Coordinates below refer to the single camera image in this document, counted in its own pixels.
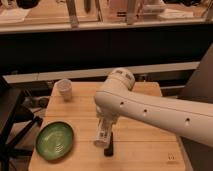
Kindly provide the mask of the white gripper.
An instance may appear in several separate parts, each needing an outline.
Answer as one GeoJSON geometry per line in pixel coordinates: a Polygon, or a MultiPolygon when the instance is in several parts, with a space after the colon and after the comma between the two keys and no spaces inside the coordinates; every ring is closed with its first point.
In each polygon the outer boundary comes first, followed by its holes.
{"type": "Polygon", "coordinates": [[[99,119],[97,128],[97,139],[98,140],[109,140],[112,131],[112,125],[118,120],[118,116],[112,111],[96,107],[96,115],[99,119]]]}

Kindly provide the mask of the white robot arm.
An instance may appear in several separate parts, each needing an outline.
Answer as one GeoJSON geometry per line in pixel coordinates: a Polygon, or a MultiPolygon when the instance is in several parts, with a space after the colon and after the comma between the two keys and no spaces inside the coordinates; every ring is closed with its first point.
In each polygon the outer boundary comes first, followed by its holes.
{"type": "Polygon", "coordinates": [[[125,68],[114,69],[96,91],[94,101],[100,118],[97,147],[110,144],[112,125],[120,116],[213,147],[213,104],[150,96],[133,92],[134,75],[125,68]]]}

